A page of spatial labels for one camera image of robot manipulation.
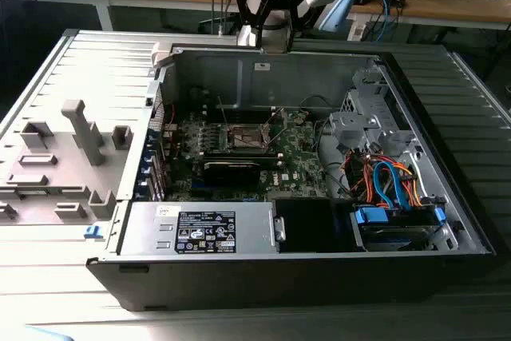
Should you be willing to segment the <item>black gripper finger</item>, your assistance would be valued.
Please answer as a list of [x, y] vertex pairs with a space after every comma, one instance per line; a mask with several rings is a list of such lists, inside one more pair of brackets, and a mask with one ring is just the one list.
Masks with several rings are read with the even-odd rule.
[[279, 0], [279, 13], [282, 28], [282, 51], [287, 53], [294, 41], [295, 28], [298, 25], [298, 3], [296, 0]]
[[255, 35], [254, 47], [260, 49], [263, 40], [263, 25], [273, 10], [275, 0], [259, 0], [256, 11], [251, 11], [248, 0], [236, 0], [244, 26], [250, 26]]

